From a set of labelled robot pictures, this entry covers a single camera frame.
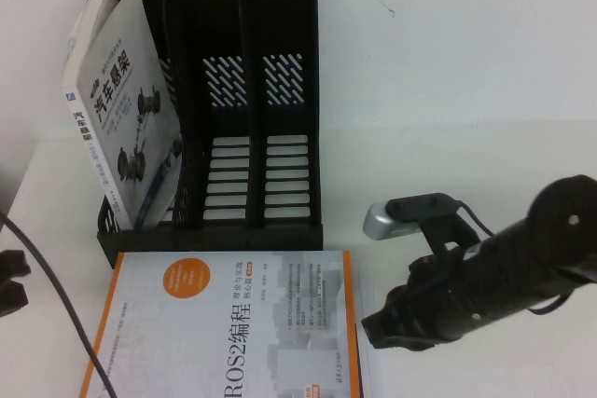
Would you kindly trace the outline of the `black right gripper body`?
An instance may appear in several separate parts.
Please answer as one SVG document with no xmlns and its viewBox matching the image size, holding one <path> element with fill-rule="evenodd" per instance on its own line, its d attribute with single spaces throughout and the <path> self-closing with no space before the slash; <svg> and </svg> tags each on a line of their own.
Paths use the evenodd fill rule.
<svg viewBox="0 0 597 398">
<path fill-rule="evenodd" d="M 481 256 L 426 255 L 409 266 L 399 305 L 399 346 L 422 351 L 454 342 L 486 325 L 479 296 L 484 273 Z"/>
</svg>

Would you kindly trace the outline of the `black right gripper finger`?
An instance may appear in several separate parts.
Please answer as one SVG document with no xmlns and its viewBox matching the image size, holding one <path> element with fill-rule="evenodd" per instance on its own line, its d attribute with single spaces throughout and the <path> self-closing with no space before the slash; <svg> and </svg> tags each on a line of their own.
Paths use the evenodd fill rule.
<svg viewBox="0 0 597 398">
<path fill-rule="evenodd" d="M 391 313 L 410 312 L 411 283 L 407 280 L 404 284 L 393 288 L 386 296 L 384 307 Z"/>
<path fill-rule="evenodd" d="M 361 323 L 375 349 L 405 349 L 406 318 L 407 315 L 400 309 L 383 308 L 365 317 Z"/>
</svg>

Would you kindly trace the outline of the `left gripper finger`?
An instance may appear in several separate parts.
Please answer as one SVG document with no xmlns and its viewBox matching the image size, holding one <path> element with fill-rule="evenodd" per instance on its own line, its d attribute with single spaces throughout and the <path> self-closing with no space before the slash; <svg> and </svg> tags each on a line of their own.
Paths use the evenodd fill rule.
<svg viewBox="0 0 597 398">
<path fill-rule="evenodd" d="M 24 251 L 4 250 L 0 253 L 0 281 L 25 277 L 31 273 Z"/>
<path fill-rule="evenodd" d="M 24 286 L 16 281 L 8 281 L 0 290 L 0 317 L 12 314 L 28 305 Z"/>
</svg>

